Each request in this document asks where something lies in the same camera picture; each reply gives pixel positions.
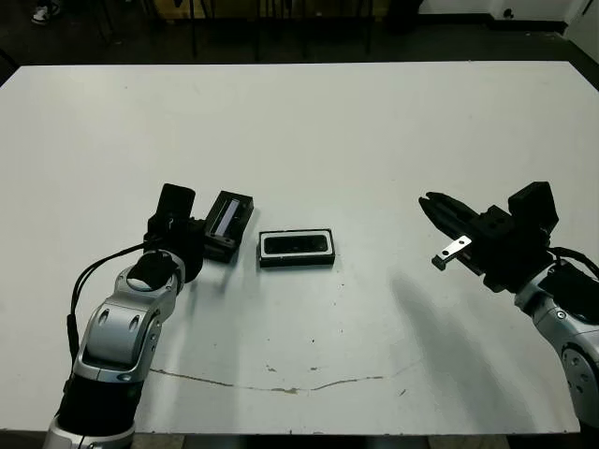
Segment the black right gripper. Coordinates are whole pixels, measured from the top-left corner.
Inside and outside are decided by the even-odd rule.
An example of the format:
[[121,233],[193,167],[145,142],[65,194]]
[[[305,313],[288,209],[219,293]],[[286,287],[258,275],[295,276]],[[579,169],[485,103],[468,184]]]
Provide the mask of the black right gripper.
[[458,199],[438,192],[426,193],[418,203],[432,224],[452,239],[431,260],[440,270],[458,260],[474,274],[482,275],[491,291],[517,293],[550,265],[542,233],[519,226],[496,206],[477,213]]

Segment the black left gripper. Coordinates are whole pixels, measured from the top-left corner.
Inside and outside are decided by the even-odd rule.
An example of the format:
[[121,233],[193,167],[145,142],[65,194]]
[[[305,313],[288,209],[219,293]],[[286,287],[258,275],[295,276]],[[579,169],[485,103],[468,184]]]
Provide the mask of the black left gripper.
[[148,220],[145,250],[173,253],[184,264],[184,282],[192,282],[203,266],[205,246],[216,247],[218,239],[207,231],[204,220],[172,214],[155,214]]

